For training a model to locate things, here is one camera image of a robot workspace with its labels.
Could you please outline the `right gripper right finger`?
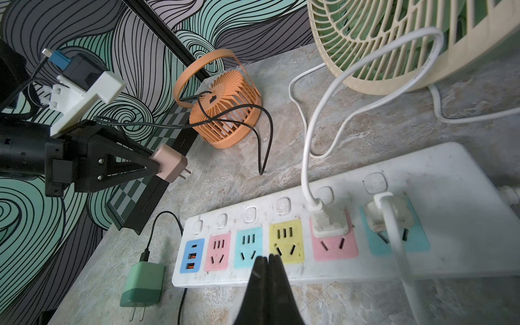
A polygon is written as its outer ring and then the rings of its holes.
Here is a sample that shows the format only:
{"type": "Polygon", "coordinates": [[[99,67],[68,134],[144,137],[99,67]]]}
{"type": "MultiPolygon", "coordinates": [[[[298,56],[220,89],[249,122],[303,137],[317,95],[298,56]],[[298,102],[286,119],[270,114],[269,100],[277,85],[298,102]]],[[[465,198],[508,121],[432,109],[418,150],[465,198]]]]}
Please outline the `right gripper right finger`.
{"type": "Polygon", "coordinates": [[[268,259],[268,300],[268,324],[304,324],[279,255],[268,259]]]}

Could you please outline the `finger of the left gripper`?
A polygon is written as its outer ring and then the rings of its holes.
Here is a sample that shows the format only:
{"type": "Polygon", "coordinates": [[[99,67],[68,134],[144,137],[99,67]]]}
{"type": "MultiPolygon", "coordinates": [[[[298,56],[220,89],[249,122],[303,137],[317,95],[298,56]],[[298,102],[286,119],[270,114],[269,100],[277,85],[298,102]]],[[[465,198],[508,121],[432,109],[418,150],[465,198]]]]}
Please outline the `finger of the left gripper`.
{"type": "Polygon", "coordinates": [[[154,176],[160,164],[152,151],[118,131],[88,131],[77,137],[78,172],[74,190],[94,193],[143,177],[154,176]]]}

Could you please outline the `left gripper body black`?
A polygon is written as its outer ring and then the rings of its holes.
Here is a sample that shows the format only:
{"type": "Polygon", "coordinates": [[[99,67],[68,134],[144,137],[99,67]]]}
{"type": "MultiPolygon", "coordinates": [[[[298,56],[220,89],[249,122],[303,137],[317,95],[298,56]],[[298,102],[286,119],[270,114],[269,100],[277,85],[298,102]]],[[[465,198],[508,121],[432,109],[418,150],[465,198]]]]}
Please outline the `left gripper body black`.
{"type": "Polygon", "coordinates": [[[45,195],[63,197],[69,185],[75,192],[94,193],[106,188],[106,156],[94,146],[104,126],[84,120],[50,136],[45,142],[45,195]]]}

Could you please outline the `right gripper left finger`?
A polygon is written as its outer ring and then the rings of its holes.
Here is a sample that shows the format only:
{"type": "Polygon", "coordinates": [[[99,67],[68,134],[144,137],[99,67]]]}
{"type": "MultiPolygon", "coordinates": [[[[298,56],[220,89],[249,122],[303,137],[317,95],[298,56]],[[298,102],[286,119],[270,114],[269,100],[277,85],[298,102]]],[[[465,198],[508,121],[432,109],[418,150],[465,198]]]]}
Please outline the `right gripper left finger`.
{"type": "Polygon", "coordinates": [[[245,296],[234,324],[267,324],[268,259],[257,257],[249,277],[245,296]]]}

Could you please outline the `pink usb charger adapter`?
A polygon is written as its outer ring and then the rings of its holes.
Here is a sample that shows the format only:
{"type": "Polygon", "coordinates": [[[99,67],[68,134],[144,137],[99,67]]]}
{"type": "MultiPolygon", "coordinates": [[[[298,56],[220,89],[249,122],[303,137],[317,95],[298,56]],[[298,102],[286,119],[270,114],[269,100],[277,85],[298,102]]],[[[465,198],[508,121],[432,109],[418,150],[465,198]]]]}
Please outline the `pink usb charger adapter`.
{"type": "Polygon", "coordinates": [[[160,165],[157,176],[170,184],[179,177],[185,180],[186,177],[182,174],[184,171],[187,172],[188,175],[192,174],[192,172],[187,169],[188,159],[166,144],[161,144],[150,158],[160,165]]]}

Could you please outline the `green usb charger adapter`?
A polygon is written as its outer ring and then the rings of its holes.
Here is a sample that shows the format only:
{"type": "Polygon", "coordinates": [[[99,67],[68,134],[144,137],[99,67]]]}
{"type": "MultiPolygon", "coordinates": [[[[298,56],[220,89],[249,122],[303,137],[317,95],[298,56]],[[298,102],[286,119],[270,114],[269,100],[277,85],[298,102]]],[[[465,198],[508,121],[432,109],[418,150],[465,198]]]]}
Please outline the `green usb charger adapter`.
{"type": "Polygon", "coordinates": [[[137,307],[154,306],[161,300],[165,266],[149,261],[139,261],[129,271],[121,295],[120,306],[133,308],[130,322],[134,320],[137,307]]]}

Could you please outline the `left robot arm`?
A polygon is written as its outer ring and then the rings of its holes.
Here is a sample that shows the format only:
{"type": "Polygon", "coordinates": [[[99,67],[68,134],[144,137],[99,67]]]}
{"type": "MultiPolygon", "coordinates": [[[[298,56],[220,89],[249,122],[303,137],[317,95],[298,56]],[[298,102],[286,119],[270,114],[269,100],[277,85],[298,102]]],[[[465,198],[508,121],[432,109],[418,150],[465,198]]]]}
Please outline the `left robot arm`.
{"type": "Polygon", "coordinates": [[[112,119],[85,119],[96,102],[113,102],[125,83],[85,54],[47,51],[45,58],[62,71],[46,106],[61,114],[52,125],[33,121],[44,107],[34,89],[39,78],[27,73],[21,54],[1,44],[1,174],[42,177],[48,197],[62,197],[69,187],[99,192],[157,174],[151,150],[116,130],[112,119]]]}

